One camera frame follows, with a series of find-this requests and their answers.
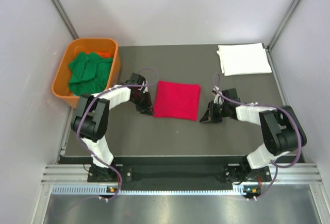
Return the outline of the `red polo shirt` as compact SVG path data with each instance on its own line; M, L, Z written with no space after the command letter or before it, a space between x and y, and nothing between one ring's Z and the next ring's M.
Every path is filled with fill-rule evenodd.
M153 117L196 121L200 93L201 86L199 84L159 81Z

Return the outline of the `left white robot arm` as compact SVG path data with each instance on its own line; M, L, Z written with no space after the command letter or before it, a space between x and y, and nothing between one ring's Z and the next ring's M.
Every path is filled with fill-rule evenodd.
M116 106L132 102L137 112L154 115L148 81L133 73L128 81L114 85L100 93L83 94L71 121L71 129L77 140L91 153L89 182L111 182L119 180L114 166L114 155L106 141L109 111Z

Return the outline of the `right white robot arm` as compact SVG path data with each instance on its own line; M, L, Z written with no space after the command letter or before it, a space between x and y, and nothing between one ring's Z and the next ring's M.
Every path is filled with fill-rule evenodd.
M242 159L237 171L226 173L227 179L234 184L254 180L260 170L279 157L294 150L300 152L307 144L307 136L291 106L245 104L238 98L235 88L220 91L214 87L212 93L214 100L208 103L200 123L218 124L224 118L230 118L261 127L263 144Z

